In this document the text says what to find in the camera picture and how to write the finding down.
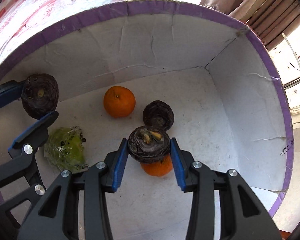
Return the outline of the glass side table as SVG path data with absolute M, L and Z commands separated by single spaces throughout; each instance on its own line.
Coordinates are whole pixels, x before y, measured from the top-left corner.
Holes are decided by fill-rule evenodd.
M 294 66 L 292 64 L 291 64 L 291 66 L 300 71 L 300 55 L 297 55 L 296 51 L 293 49 L 292 45 L 288 41 L 287 36 L 284 33 L 282 33 L 281 35 L 284 38 L 285 42 L 288 44 L 289 48 L 291 49 L 292 54 L 293 54 L 293 56 L 294 56 L 294 58 L 295 58 L 295 60 L 296 60 L 296 62 L 298 64 L 298 67 L 296 67 L 296 66 Z M 296 86 L 298 84 L 300 84 L 300 77 L 298 77 L 298 78 L 294 79 L 293 81 L 290 81 L 287 84 L 285 84 L 284 88 L 285 89 L 289 89 L 289 88 L 292 88 L 293 86 Z

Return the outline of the purple cardboard box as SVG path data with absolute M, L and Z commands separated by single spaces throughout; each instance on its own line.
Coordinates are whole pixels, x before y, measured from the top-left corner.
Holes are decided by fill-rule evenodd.
M 145 126 L 143 110 L 160 100 L 174 113 L 170 142 L 175 138 L 211 170 L 236 170 L 273 217 L 291 177 L 292 118 L 281 78 L 247 25 L 189 3 L 111 3 L 30 37 L 0 64 L 0 85 L 44 73 L 59 89 L 59 116 L 48 133 L 79 126 L 89 168 Z M 127 117 L 113 118 L 104 109 L 113 86 L 135 96 Z M 37 121 L 21 98 L 0 109 L 0 165 L 12 159 L 13 141 Z M 44 145 L 35 159 L 46 191 L 62 171 L 44 157 Z M 121 186 L 106 193 L 113 239 L 186 239 L 193 194 L 178 186 L 174 168 L 154 177 L 140 164 L 128 152 Z M 28 187 L 21 177 L 0 188 L 0 204 Z M 29 207 L 26 201 L 11 210 L 20 228 Z M 0 232 L 0 239 L 18 239 L 19 231 Z

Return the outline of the green cabbage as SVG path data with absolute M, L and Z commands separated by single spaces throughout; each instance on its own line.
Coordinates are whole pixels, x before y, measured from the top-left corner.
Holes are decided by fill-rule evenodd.
M 83 131 L 79 126 L 60 127 L 50 133 L 44 145 L 44 157 L 50 165 L 60 171 L 69 170 L 71 173 L 85 171 L 89 165 L 84 157 Z

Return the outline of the brown pink curtain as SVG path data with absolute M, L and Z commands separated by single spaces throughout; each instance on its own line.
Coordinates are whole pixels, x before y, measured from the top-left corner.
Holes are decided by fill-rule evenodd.
M 300 25 L 300 0 L 201 0 L 200 4 L 247 24 L 267 50 Z

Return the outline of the small dark passion fruit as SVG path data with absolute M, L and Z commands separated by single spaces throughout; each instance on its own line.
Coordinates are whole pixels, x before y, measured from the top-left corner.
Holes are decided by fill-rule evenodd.
M 174 113 L 171 107 L 160 100 L 149 103 L 143 110 L 142 118 L 146 126 L 155 126 L 165 132 L 168 131 L 174 123 Z

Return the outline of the small orange tangerine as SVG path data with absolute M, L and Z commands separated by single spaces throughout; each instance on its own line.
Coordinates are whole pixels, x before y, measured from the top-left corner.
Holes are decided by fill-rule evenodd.
M 128 88 L 113 86 L 106 91 L 103 106 L 111 117 L 124 118 L 134 111 L 136 99 Z

